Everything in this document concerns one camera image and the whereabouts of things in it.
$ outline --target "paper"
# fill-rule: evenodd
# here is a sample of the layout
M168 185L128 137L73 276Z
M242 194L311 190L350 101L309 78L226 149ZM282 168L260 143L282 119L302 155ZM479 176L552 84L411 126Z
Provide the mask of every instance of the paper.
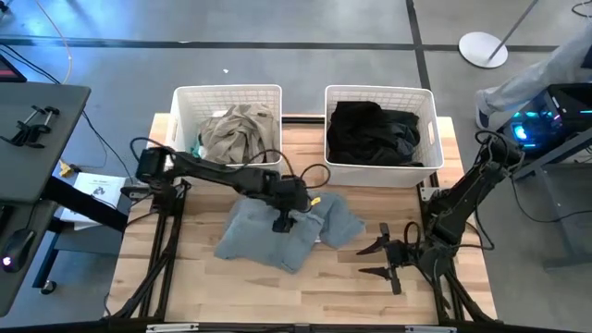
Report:
M112 177L103 175L94 175L90 173L79 173L74 183L74 188L86 194L95 197L98 202L102 202L111 207L117 207L121 188L125 185L126 179L122 177ZM62 221L73 222L75 230L94 227L99 223L90 218L73 212L67 208L60 217Z

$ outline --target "black clothing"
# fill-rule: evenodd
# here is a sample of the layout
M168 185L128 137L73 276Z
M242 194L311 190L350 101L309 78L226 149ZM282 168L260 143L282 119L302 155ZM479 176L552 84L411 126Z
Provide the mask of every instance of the black clothing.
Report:
M410 112L383 110L374 102L338 102L327 130L328 161L349 165L421 166L412 162L419 143Z

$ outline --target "plastic basket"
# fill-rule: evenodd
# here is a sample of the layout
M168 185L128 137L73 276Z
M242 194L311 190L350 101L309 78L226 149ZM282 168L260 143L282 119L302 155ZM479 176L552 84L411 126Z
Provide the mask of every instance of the plastic basket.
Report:
M195 144L198 126L210 117L224 115L232 105L264 103L277 119L277 149L281 151L281 87L275 84L214 85L179 87L173 93L171 119L166 131L166 145L178 152L189 152ZM281 156L273 163L253 164L281 172Z
M383 109L413 112L419 116L421 140L413 160L423 167L355 166L331 163L328 159L327 129L339 101L370 101ZM325 162L332 185L409 188L444 165L434 95L429 90L399 87L331 85L325 89Z

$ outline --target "concrete floor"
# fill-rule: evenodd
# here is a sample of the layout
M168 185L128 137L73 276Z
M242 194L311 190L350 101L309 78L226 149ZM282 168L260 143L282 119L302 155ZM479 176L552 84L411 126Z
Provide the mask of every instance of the concrete floor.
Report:
M414 0L423 43L455 45L469 31L503 35L530 0ZM405 43L413 42L405 0L128 0L43 1L67 37L146 42ZM574 1L541 0L509 40L511 45L557 45L586 23L572 14ZM15 0L0 21L0 38L55 37L31 1ZM148 133L153 114L167 112L172 93L183 85L275 83L283 88L285 113L320 114L328 84L421 87L414 51L326 49L179 49L73 47L70 83L90 86L87 112L95 127L130 169L128 142ZM22 54L59 80L67 69L64 49L18 46ZM501 68L483 70L458 53L425 52L431 89L440 116L454 120L463 164L470 166L477 144L476 89L497 85L541 59L545 53L510 53ZM45 81L16 64L30 80ZM102 150L85 123L76 128L64 157L71 163L100 165ZM99 173L123 176L109 155ZM539 218L550 217L549 202L536 184L519 186L521 200ZM509 324L592 330L592 267L545 272L545 259L560 257L557 226L523 216L509 183L481 205L484 227L497 249L486 253L487 271L499 318ZM93 320L103 314L116 259L61 253L50 276L58 290L42 296L30 288L38 253L17 301L0 327Z

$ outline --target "wooden tabletop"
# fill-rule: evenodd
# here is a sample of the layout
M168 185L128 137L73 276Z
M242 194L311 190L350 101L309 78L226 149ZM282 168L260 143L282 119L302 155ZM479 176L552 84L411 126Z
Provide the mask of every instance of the wooden tabletop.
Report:
M163 142L167 121L168 114L156 114L150 137ZM438 126L445 157L438 177L440 186L449 187L463 175L463 166L451 118L439 117ZM323 127L284 125L283 151L296 174L313 163L322 163ZM320 168L311 170L306 182L320 183L323 177ZM401 239L405 224L421 221L415 188L324 187L322 191L347 198L351 210L365 222L365 232L339 250L315 245L303 268L291 275L245 259L215 258L214 248L238 195L212 183L191 182L198 186L191 189L185 204L167 321L436 324L433 291L414 267L398 269L403 293L395 296L384 279L358 272L358 268L385 265L385 254L355 255L376 239L380 222L388 223L392 239ZM129 218L144 214L149 205L137 204ZM108 299L112 312L123 305L146 274L156 219L146 217L126 230ZM477 244L478 237L467 229L463 243ZM459 280L483 311L495 317L481 251L461 248L455 263Z

